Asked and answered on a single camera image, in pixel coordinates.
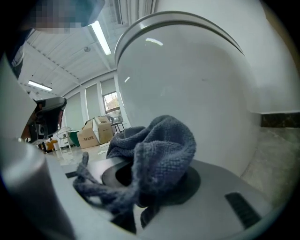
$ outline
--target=window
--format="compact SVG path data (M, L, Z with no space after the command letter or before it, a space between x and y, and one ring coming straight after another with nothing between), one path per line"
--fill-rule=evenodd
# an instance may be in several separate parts
M103 96L105 112L110 113L120 109L117 92L111 92Z

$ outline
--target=black vent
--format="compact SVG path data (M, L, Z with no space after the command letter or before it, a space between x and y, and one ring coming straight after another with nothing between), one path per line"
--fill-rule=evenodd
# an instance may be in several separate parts
M246 201L246 199L240 193L229 193L225 195L225 198L229 202L235 214L243 224L244 228L249 228L259 220L261 217Z

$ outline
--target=gray microfiber cloth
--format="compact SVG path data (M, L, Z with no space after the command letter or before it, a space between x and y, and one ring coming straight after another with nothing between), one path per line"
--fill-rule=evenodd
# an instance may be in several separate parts
M172 116L160 116L148 127L127 128L111 139L106 158L133 158L128 187L111 188L98 183L86 168L87 152L83 153L73 186L88 202L91 196L100 197L102 205L112 213L132 211L139 194L159 197L172 190L195 150L195 139L187 126Z

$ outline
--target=white ceiling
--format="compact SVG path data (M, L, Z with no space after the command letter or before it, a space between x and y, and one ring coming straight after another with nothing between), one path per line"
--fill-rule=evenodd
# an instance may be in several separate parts
M114 49L122 33L138 18L152 13L155 0L122 0L120 8L106 0L98 17L112 54L105 55L90 26L70 33L33 31L24 46L24 60L19 83L36 98L63 96L84 82L114 71ZM118 24L117 15L122 23ZM48 92L28 85L32 80L51 87Z

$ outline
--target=fluorescent light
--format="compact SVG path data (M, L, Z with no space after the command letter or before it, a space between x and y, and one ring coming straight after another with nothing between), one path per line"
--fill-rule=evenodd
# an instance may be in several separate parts
M149 38L149 37L148 37L148 38L146 38L146 41L156 43L156 44L158 44L158 45L160 45L160 46L164 45L162 42L160 42L160 41L158 41L158 40L156 40L156 39L154 39L154 38Z
M34 82L32 80L29 80L28 84L32 85L32 86L35 86L37 88L41 88L41 89L47 90L47 91L52 91L52 88L46 87L46 86L41 85L41 84L39 84L37 82Z
M103 31L101 29L101 26L99 24L99 21L95 21L94 23L91 24L96 37L98 38L98 41L103 49L103 51L105 52L106 55L112 54L111 50L109 49L109 46L107 44L107 41L104 37Z

